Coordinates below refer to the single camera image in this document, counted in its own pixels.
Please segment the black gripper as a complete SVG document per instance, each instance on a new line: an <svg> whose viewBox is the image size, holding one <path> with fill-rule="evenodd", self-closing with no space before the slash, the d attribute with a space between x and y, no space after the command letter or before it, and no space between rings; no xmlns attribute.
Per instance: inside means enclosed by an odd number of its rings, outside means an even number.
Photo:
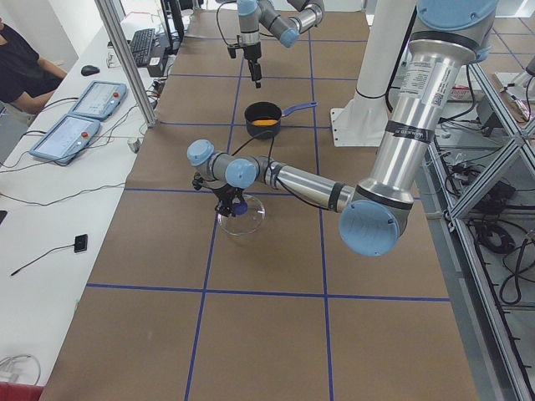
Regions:
<svg viewBox="0 0 535 401"><path fill-rule="evenodd" d="M261 88L262 70L258 60L262 57L262 47L260 42L244 44L242 46L244 58L251 75L251 81L254 82L255 88Z"/></svg>
<svg viewBox="0 0 535 401"><path fill-rule="evenodd" d="M236 217L236 213L245 212L243 189L225 184L211 191L218 199L216 212L220 216Z"/></svg>

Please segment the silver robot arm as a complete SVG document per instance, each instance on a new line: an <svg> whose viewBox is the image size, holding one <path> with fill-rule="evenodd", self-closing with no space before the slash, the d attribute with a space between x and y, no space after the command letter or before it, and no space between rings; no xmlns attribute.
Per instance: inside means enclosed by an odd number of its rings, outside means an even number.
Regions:
<svg viewBox="0 0 535 401"><path fill-rule="evenodd" d="M324 178L271 157L238 158L197 140L187 150L195 187L217 195L217 212L239 216L243 191L255 182L284 188L303 202L338 212L347 247L381 256L395 247L413 206L415 173L461 69L484 60L496 14L494 1L419 1L410 35L412 56L369 176L356 186Z"/></svg>
<svg viewBox="0 0 535 401"><path fill-rule="evenodd" d="M229 43L222 33L218 16L217 26L231 58L237 56L237 50L243 51L247 61L251 81L257 89L262 84L262 70L259 59L262 57L260 26L268 30L285 48L291 48L302 33L317 27L324 19L323 1L288 1L298 13L283 17L273 6L272 1L217 1L219 8L223 5L237 5L239 34L235 43Z"/></svg>

